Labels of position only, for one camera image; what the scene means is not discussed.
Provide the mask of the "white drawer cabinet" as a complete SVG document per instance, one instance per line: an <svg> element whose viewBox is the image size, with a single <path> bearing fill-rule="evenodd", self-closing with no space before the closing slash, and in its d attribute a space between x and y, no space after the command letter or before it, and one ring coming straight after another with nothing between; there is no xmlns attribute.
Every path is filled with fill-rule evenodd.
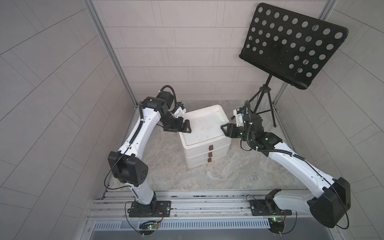
<svg viewBox="0 0 384 240"><path fill-rule="evenodd" d="M228 154L232 139L226 137L222 125L229 120L220 105L185 113L192 132L179 133L189 169L219 160Z"/></svg>

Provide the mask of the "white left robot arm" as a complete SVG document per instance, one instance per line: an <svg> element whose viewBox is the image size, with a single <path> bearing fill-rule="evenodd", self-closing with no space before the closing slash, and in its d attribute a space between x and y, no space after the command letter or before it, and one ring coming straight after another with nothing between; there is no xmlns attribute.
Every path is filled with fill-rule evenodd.
<svg viewBox="0 0 384 240"><path fill-rule="evenodd" d="M139 118L125 143L116 152L110 152L109 173L124 187L130 188L135 196L130 209L131 216L151 217L159 212L157 197L146 181L149 167L142 161L144 149L152 131L161 124L165 132L192 132L190 121L182 114L184 105L178 102L175 90L163 86L156 97L147 97L138 104Z"/></svg>

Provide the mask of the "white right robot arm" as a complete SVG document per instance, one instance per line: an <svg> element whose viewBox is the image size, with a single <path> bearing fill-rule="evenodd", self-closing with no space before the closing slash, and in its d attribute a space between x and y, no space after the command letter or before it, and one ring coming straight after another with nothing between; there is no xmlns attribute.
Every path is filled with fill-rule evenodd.
<svg viewBox="0 0 384 240"><path fill-rule="evenodd" d="M279 163L308 189L307 194L289 194L275 189L266 196L269 212L277 207L312 215L320 224L334 228L351 208L351 186L344 178L324 173L293 151L274 133L266 132L260 115L251 111L249 101L234 111L236 123L221 129L226 137L241 139L252 151L264 154Z"/></svg>

